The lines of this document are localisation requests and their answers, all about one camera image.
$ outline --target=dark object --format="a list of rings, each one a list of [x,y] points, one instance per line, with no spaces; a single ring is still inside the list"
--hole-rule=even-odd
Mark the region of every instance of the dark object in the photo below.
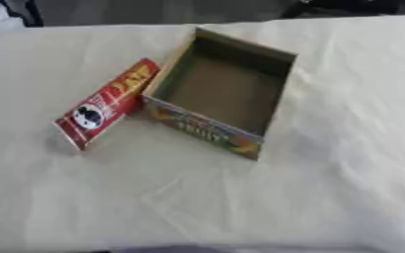
[[[296,0],[283,12],[282,18],[293,19],[305,13],[322,16],[392,15],[398,9],[397,0]]]
[[[9,16],[21,18],[26,27],[42,27],[44,25],[35,0],[0,0],[0,4],[4,5]]]

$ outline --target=mascot face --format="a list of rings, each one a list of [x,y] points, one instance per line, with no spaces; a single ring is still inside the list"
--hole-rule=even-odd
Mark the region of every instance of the mascot face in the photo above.
[[[73,111],[75,122],[85,129],[95,129],[103,123],[103,114],[94,105],[84,104]]]

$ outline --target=chip can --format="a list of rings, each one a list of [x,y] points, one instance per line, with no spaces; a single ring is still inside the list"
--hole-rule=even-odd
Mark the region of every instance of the chip can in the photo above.
[[[53,124],[78,150],[85,150],[104,130],[141,107],[140,93],[158,71],[153,61],[140,59]]]

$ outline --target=table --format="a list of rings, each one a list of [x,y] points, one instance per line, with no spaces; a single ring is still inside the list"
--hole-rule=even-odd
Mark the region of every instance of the table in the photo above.
[[[405,16],[205,25],[299,54],[258,162],[144,116],[66,151],[53,119],[193,27],[0,33],[0,249],[405,252]]]

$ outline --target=cardboard tray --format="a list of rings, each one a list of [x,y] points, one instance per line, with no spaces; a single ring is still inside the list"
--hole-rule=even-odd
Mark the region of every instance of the cardboard tray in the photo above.
[[[143,93],[167,126],[257,159],[295,55],[196,29]]]

